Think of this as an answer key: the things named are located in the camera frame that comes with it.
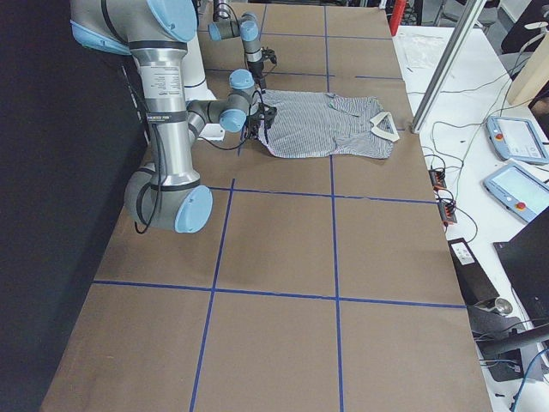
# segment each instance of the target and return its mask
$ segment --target red cylinder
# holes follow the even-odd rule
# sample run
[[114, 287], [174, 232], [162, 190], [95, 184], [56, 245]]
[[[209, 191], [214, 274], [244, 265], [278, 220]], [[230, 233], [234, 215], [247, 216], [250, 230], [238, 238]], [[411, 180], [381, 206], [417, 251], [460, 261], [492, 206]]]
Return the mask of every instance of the red cylinder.
[[393, 8], [393, 15], [389, 22], [389, 29], [391, 31], [391, 36], [395, 36], [398, 31], [398, 27], [402, 21], [402, 15], [404, 14], [404, 9], [406, 8], [406, 0], [396, 0], [395, 7]]

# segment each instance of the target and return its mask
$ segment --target white desk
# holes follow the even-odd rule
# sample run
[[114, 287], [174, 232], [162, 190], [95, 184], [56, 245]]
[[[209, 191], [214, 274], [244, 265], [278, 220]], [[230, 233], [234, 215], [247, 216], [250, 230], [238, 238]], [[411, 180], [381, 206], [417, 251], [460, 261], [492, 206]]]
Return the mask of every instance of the white desk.
[[[413, 112], [417, 110], [423, 97], [422, 93], [427, 89], [436, 67], [436, 63], [429, 56], [442, 55], [451, 33], [451, 28], [410, 26], [400, 27], [399, 33], [394, 37], [396, 54]], [[422, 53], [425, 54], [424, 59], [419, 58]], [[448, 81], [443, 85], [443, 90], [477, 88], [504, 74], [505, 70], [485, 35], [481, 30], [475, 29], [458, 56]], [[504, 95], [509, 85], [510, 79], [505, 75], [493, 84], [473, 92], [440, 94], [434, 110], [430, 113], [419, 134], [425, 154], [433, 153], [431, 131], [435, 122], [444, 121], [455, 125], [482, 123], [489, 113], [503, 106]], [[540, 135], [544, 136], [527, 105], [505, 110], [504, 116], [529, 118], [534, 121]], [[506, 210], [482, 186], [482, 180], [504, 164], [493, 150], [486, 127], [483, 125], [480, 128], [479, 126], [469, 126], [457, 129], [437, 124], [433, 138], [437, 149], [444, 153], [463, 158], [468, 151], [459, 190], [457, 190], [456, 184], [457, 170], [447, 170], [446, 183], [452, 193], [457, 195], [457, 206], [468, 212], [479, 226], [478, 235], [469, 244], [471, 249], [500, 295], [512, 303], [514, 310], [511, 316], [525, 319], [519, 307], [520, 304], [511, 291], [510, 282], [499, 262], [498, 255], [492, 246], [492, 242], [509, 240], [525, 224]], [[458, 160], [453, 160], [448, 156], [442, 157], [446, 161], [447, 167], [460, 166]], [[427, 165], [431, 164], [432, 159], [432, 157], [425, 159]], [[441, 162], [435, 159], [434, 167], [439, 166], [441, 166]], [[528, 170], [543, 180], [549, 179], [549, 172], [545, 173], [532, 167], [529, 167]], [[457, 219], [458, 224], [448, 228], [447, 238], [471, 239], [474, 235], [473, 223], [459, 211]], [[512, 396], [516, 393], [520, 381], [498, 383], [492, 379], [486, 368], [483, 369], [494, 412], [508, 412]], [[495, 393], [504, 394], [505, 397], [495, 397]], [[549, 410], [549, 385], [528, 381], [527, 387], [521, 394], [517, 410], [520, 412]]]

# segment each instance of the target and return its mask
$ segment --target garment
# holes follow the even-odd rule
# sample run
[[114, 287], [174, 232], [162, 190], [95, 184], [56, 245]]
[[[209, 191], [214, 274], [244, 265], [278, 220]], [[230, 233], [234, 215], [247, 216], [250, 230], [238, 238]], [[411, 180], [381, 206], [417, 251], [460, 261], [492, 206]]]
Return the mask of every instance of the garment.
[[[393, 143], [372, 133], [370, 119], [383, 108], [375, 97], [344, 98], [336, 94], [267, 90], [265, 104], [275, 106], [271, 129], [259, 139], [277, 157], [305, 158], [350, 154], [386, 159]], [[394, 132], [387, 119], [377, 125]]]

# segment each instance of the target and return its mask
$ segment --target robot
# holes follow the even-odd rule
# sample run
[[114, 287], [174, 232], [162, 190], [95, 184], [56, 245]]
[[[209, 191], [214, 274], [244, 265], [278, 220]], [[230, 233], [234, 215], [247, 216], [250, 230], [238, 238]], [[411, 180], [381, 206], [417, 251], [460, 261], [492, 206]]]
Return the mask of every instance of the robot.
[[133, 173], [124, 193], [136, 231], [199, 231], [208, 221], [213, 197], [193, 168], [193, 143], [211, 124], [231, 132], [247, 127], [256, 136], [261, 123], [268, 129], [276, 115], [261, 96], [264, 62], [276, 64], [276, 56], [262, 48], [256, 17], [244, 13], [233, 19], [228, 4], [215, 3], [210, 38], [240, 36], [248, 66], [231, 73], [230, 94], [215, 100], [204, 74], [191, 0], [71, 0], [70, 6], [78, 43], [133, 56], [141, 75], [154, 162]]

